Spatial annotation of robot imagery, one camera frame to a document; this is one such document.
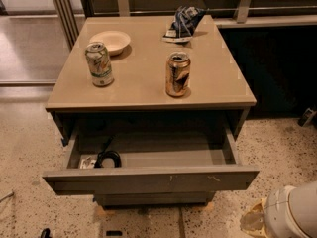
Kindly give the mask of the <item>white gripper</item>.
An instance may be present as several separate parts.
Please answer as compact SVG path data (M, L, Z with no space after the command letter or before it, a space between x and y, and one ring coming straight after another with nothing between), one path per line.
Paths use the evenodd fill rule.
M298 187L291 185L259 199L241 218L240 228L253 238L309 238L300 227L294 205L299 205Z

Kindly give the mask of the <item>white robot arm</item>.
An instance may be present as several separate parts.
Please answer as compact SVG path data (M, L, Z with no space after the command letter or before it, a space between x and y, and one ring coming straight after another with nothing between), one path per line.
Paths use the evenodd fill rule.
M240 228L253 238L317 238L317 181L272 191L243 215Z

